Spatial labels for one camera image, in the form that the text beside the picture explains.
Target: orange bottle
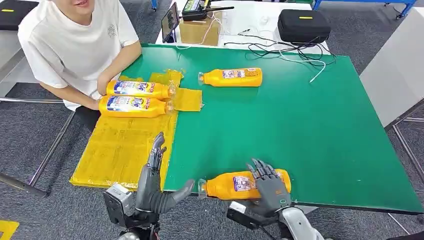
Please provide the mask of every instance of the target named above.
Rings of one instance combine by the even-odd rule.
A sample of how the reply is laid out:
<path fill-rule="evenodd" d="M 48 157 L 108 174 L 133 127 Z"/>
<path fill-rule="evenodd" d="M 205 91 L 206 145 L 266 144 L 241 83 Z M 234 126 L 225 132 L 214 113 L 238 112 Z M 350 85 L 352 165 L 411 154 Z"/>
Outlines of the orange bottle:
<path fill-rule="evenodd" d="M 207 73 L 199 72 L 198 81 L 214 87 L 259 87 L 262 84 L 262 70 L 259 67 L 215 69 Z"/>
<path fill-rule="evenodd" d="M 275 171 L 290 193 L 292 184 L 287 171 L 283 169 L 276 169 Z M 200 179 L 198 181 L 198 193 L 200 198 L 209 196 L 222 200 L 261 198 L 250 171 L 224 173 L 208 181 Z"/>
<path fill-rule="evenodd" d="M 107 95 L 134 96 L 155 99 L 169 99 L 175 93 L 174 86 L 163 85 L 156 82 L 144 81 L 116 81 L 112 80 L 106 87 Z"/>
<path fill-rule="evenodd" d="M 101 114 L 109 117 L 154 118 L 173 110 L 171 102 L 135 96 L 104 96 L 98 103 Z"/>

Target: green table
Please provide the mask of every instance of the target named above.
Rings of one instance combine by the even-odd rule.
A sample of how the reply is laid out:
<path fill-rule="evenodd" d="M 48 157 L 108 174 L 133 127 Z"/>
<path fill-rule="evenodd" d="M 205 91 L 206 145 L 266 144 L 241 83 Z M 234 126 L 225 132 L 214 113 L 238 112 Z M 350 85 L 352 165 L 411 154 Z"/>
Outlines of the green table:
<path fill-rule="evenodd" d="M 248 67 L 262 68 L 259 88 L 198 84 L 198 72 Z M 181 87 L 202 90 L 204 103 L 201 112 L 179 113 L 165 190 L 245 171 L 259 158 L 288 171 L 299 205 L 423 212 L 349 57 L 338 56 L 309 83 L 319 71 L 309 64 L 255 59 L 248 50 L 145 45 L 123 74 L 149 79 L 165 69 L 184 71 Z"/>

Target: gray carpet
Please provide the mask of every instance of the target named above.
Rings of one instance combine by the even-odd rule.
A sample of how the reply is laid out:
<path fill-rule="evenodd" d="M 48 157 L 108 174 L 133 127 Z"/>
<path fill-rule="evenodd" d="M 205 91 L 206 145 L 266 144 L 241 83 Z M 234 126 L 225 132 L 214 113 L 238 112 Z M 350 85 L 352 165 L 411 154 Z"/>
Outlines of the gray carpet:
<path fill-rule="evenodd" d="M 160 20 L 170 5 L 161 0 L 157 12 L 150 1 L 123 0 L 122 4 L 144 43 L 154 43 Z M 390 37 L 400 21 L 392 7 L 380 3 L 324 2 L 322 11 L 333 32 L 329 48 L 348 55 L 358 73 L 366 67 Z M 54 98 L 37 84 L 18 83 L 8 97 Z M 50 144 L 68 117 L 61 104 L 0 103 L 0 171 L 29 181 Z M 424 117 L 424 109 L 414 113 Z M 421 165 L 424 165 L 424 124 L 402 123 L 400 128 Z M 388 136 L 405 167 L 412 185 L 424 203 L 424 185 L 402 149 L 393 130 Z M 103 203 L 103 189 L 75 187 L 68 181 L 88 142 L 90 133 L 74 118 L 62 142 L 47 165 L 38 187 L 51 190 L 47 198 L 37 198 L 0 182 L 0 219 L 20 222 L 13 240 L 93 240 L 116 239 L 120 228 L 110 223 Z M 260 231 L 241 227 L 225 217 L 227 202 L 189 197 L 161 216 L 162 239 L 267 239 Z M 424 231 L 416 217 L 393 215 L 410 233 Z M 319 208 L 309 220 L 325 237 L 335 240 L 385 240 L 405 232 L 385 213 Z M 269 230 L 277 235 L 275 227 Z"/>

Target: man's arm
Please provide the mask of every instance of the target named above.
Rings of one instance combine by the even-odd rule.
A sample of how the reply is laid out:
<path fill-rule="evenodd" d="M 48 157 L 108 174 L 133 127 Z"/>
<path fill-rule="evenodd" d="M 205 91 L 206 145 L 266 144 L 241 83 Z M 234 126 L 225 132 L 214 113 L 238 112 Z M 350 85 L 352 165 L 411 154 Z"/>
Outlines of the man's arm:
<path fill-rule="evenodd" d="M 112 63 L 98 77 L 98 92 L 103 96 L 106 95 L 106 87 L 112 78 L 131 65 L 141 54 L 142 45 L 140 41 L 123 47 Z"/>
<path fill-rule="evenodd" d="M 78 91 L 72 86 L 68 85 L 64 88 L 55 88 L 43 82 L 40 82 L 40 85 L 60 99 L 83 105 L 84 107 L 87 107 L 92 110 L 99 110 L 98 101 Z"/>

